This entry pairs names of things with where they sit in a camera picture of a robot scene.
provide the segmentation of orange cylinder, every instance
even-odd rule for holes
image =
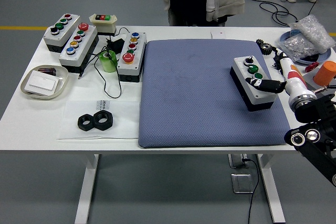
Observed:
[[[333,61],[325,61],[319,71],[313,77],[313,81],[320,86],[327,86],[336,76],[336,63]]]

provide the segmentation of blue cushion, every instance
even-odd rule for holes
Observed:
[[[284,144],[290,129],[280,100],[249,112],[229,72],[233,58],[253,55],[253,41],[179,39],[146,46],[139,145],[154,147]]]

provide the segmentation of blue button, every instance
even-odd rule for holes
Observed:
[[[139,38],[139,33],[132,33],[132,37],[136,39]]]
[[[75,49],[73,47],[68,47],[67,48],[67,54],[72,55],[75,53]]]

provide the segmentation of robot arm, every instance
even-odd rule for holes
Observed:
[[[336,149],[336,109],[331,101],[332,95],[317,99],[315,93],[307,89],[305,80],[290,58],[278,49],[273,48],[276,55],[274,66],[280,70],[285,82],[275,80],[246,81],[256,89],[289,94],[289,106],[296,119],[306,123],[290,130],[285,135],[287,144],[294,146],[319,172],[336,187],[336,158],[331,151]]]

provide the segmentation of gray floor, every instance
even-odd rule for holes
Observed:
[[[312,4],[273,1],[298,19]],[[335,0],[312,10],[336,33]],[[115,14],[118,25],[166,26],[161,0],[0,0],[0,26],[50,26],[63,13]],[[292,23],[292,17],[284,22]],[[278,27],[259,3],[227,26]],[[6,109],[43,31],[0,30],[0,115]],[[85,168],[80,159],[57,154],[0,155],[0,223],[73,223]],[[256,170],[248,170],[256,182]],[[101,157],[89,223],[247,223],[249,195],[235,195],[226,155],[104,155]],[[334,223],[336,189],[301,155],[283,155],[273,167],[288,224]],[[262,182],[251,223],[272,223]]]

